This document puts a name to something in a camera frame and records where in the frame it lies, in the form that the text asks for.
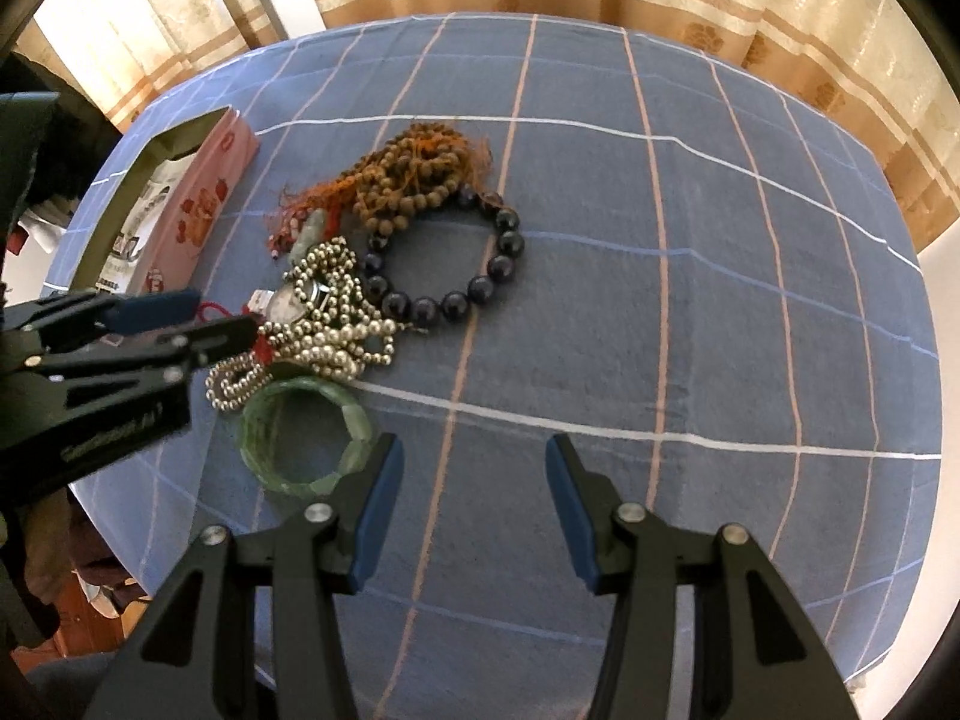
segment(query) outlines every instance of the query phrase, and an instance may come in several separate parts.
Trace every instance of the blue checkered tablecloth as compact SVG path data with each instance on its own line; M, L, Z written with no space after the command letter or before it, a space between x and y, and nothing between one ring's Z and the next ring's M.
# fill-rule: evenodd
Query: blue checkered tablecloth
M378 572L338 601L364 717L582 716L611 602L576 580L553 512L544 442L560 430L669 522L745 523L845 676L883 656L928 539L940 384L923 277L861 143L741 69L610 26L352 26L155 101L83 200L51 288L147 139L224 104L261 147L196 270L210 300L239 308L275 288L264 215L281 191L330 179L412 117L490 140L493 185L527 237L517 282L478 322L400 338L395 365L362 384L407 454ZM395 283L462 289L487 237L453 213L419 223L391 256ZM76 489L150 590L205 525L246 532L299 507L258 487L238 420L214 415L200 380L193 395L189 433ZM302 478L345 438L309 409L289 410L277 447ZM677 707L692 636L680 600ZM262 615L258 629L267 673Z

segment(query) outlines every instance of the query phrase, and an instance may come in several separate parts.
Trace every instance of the blue gripper pad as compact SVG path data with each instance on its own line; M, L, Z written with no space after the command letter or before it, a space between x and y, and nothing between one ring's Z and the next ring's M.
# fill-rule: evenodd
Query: blue gripper pad
M590 591L596 592L601 573L597 563L596 534L587 507L573 479L573 472L578 470L586 473L583 466L570 469L568 459L560 451L555 437L546 442L547 483L553 495L557 517L560 517L560 528L563 528L573 570Z
M402 479L403 445L400 439L394 439L387 450L380 474L373 482L367 504L357 520L353 562L347 573L347 583L353 592L363 589L367 579L376 571Z
M199 305L200 293L196 290L138 295L136 298L124 298L107 309L101 322L110 333L134 336L148 330L190 322L197 314Z

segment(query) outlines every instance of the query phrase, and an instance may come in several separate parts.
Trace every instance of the dark blue bead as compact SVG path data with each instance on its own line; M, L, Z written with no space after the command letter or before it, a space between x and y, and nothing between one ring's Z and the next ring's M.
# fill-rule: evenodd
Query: dark blue bead
M467 295L463 293L447 293L440 300L440 310L449 322L459 322L470 311Z
M384 295L392 290L390 282L383 276L371 276L367 279L367 300L370 300L374 306L380 305Z
M407 293L390 293L380 305L383 316L395 322L408 322L410 319L410 298Z
M517 259L523 253L525 247L523 236L517 230L505 232L496 239L496 248L501 254L505 254L512 259Z
M360 269L366 276L376 276L383 271L383 257L375 251L368 251L360 260Z
M505 254L491 257L487 263L487 274L496 284L506 284L508 281L512 281L516 270L517 265L514 260Z
M379 233L373 233L371 237L367 239L367 248L380 254L386 251L389 245L390 239L387 238L387 236Z
M417 327L433 327L440 318L440 306L433 298L417 298L411 309L411 317Z
M496 212L496 219L493 220L496 229L500 232L507 232L520 228L520 216L512 208L504 208Z
M467 297L478 306L484 306L490 302L495 288L490 276L473 276L467 284Z
M454 201L457 203L457 207L463 208L465 211L475 208L479 200L480 196L477 194L477 190L473 189L473 187L469 184L464 184L462 187L460 187L460 189L457 190L457 194L454 196Z
M480 213L493 218L503 209L503 198L495 191L485 191L480 197Z

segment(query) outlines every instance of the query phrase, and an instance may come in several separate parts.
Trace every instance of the curtain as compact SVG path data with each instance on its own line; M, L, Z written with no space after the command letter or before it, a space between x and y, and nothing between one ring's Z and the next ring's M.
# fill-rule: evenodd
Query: curtain
M623 25L736 63L872 150L917 250L958 217L960 103L895 0L316 0L327 26L456 10Z
M260 0L46 0L16 50L123 130L164 90L277 39Z

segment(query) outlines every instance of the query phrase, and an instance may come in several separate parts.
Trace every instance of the jade bangle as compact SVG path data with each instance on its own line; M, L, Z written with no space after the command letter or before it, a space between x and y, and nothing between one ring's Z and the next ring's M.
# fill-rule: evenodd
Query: jade bangle
M272 428L282 399L290 392L315 392L339 406L344 415L344 424L350 442L340 456L337 470L313 482L290 482L274 468L268 447L272 444ZM240 454L248 469L260 480L264 490L272 493L295 495L299 498L316 498L329 495L344 474L363 467L368 452L373 446L373 425L363 407L346 388L325 379L299 376L284 381L274 381L260 389L243 409L240 427Z

